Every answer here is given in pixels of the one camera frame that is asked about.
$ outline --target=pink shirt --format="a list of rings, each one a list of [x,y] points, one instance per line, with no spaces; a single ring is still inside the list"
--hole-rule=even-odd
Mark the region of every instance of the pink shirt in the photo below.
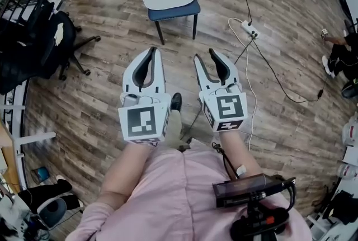
[[[90,204],[66,241],[229,241],[229,229],[246,207],[216,208],[212,184],[227,180],[222,156],[209,148],[184,153],[157,148],[127,203],[116,211],[103,203]],[[276,194],[266,198],[265,205],[287,208],[289,202]],[[295,209],[279,240],[312,240]]]

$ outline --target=hardwood floor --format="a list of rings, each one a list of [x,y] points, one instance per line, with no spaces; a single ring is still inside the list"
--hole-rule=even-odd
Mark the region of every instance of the hardwood floor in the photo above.
[[[245,0],[198,1],[201,13],[196,40],[191,38],[193,17],[178,18],[161,23],[166,40],[162,46],[142,0],[67,0],[65,10],[76,25],[82,26],[81,35],[101,35],[102,40],[78,52],[80,63],[92,72],[89,77],[71,65],[65,82],[57,75],[51,80],[31,80],[25,132],[51,130],[57,137],[25,146],[27,171],[46,166],[52,178],[56,174],[66,176],[85,204],[95,200],[103,175],[124,146],[117,114],[122,74],[136,55],[152,45],[162,50],[167,92],[182,93],[186,130],[200,109],[194,55],[201,55],[211,74],[214,63],[208,48],[236,60],[243,47],[227,20],[248,19]],[[257,44],[287,93],[297,100],[316,99],[326,78],[321,57],[329,55],[331,49],[328,44],[322,45],[321,29],[327,28],[331,35],[342,35],[344,29],[338,0],[248,1],[254,26],[261,32]],[[248,43],[239,23],[232,24]],[[255,100],[245,78],[245,66],[242,57],[237,67],[251,116]],[[254,48],[249,48],[247,73],[258,98],[251,152],[266,173],[297,177],[296,208],[307,215],[313,210],[312,202],[322,198],[323,186],[336,179],[345,151],[341,129],[355,105],[341,97],[342,77],[327,81],[318,102],[291,102]],[[251,119],[240,131],[247,143]],[[187,134],[206,143],[212,135],[203,114]],[[53,230],[52,238],[63,240],[80,217],[77,214]]]

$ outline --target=person's leg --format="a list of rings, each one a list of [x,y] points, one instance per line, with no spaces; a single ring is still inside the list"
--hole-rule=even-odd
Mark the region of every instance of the person's leg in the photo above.
[[[349,54],[350,52],[344,45],[334,44],[331,56],[329,56],[328,59],[329,71],[333,72],[335,76],[338,75],[338,73],[345,67],[345,64],[342,61],[346,62],[346,60],[349,60]]]
[[[37,208],[46,200],[59,196],[71,189],[72,185],[68,181],[59,179],[55,185],[43,185],[29,188],[19,192],[18,196],[26,203],[32,212],[36,213]]]
[[[171,114],[168,122],[166,139],[161,143],[162,145],[175,149],[178,149],[181,145],[187,145],[187,143],[180,140],[180,133],[182,129],[180,115],[181,104],[181,95],[179,93],[175,93],[171,103]]]
[[[335,69],[335,66],[340,58],[341,51],[347,51],[344,45],[333,44],[331,55],[328,58],[328,67],[331,72]]]
[[[66,195],[61,197],[66,202],[67,210],[79,208],[83,206],[78,197],[74,194]]]

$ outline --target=white sneaker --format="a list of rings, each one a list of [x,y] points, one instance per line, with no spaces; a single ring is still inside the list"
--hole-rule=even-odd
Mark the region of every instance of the white sneaker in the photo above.
[[[322,64],[323,64],[324,70],[326,70],[326,73],[328,75],[331,75],[331,71],[329,70],[329,67],[328,67],[328,58],[325,55],[322,56]]]
[[[66,180],[63,176],[60,176],[60,175],[56,176],[56,180],[58,181],[59,179]]]

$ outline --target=black office chair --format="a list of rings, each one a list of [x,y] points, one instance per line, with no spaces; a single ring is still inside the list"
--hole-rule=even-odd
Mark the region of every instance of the black office chair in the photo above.
[[[29,6],[34,9],[25,21],[22,15]],[[21,12],[14,22],[13,14],[17,10]],[[8,93],[31,77],[49,79],[58,66],[61,66],[59,79],[64,81],[69,60],[73,60],[83,74],[91,74],[82,68],[74,51],[101,38],[93,36],[74,45],[76,32],[81,31],[81,27],[75,27],[62,11],[49,20],[52,11],[53,4],[47,0],[6,0],[0,11],[0,94]],[[56,45],[54,37],[58,28],[63,31],[63,36]]]
[[[66,13],[59,11],[56,15],[51,17],[49,22],[49,26],[44,33],[46,39],[39,40],[39,48],[45,49],[41,58],[41,65],[43,66],[41,77],[49,79],[57,70],[57,67],[61,66],[59,79],[65,81],[66,76],[64,75],[64,72],[68,69],[70,60],[75,63],[83,74],[86,76],[90,75],[91,71],[82,68],[77,58],[74,56],[74,52],[92,40],[100,41],[101,37],[92,36],[74,44],[76,32],[80,32],[82,29],[81,27],[75,27]],[[54,36],[61,23],[63,23],[63,39],[59,45],[56,46]]]

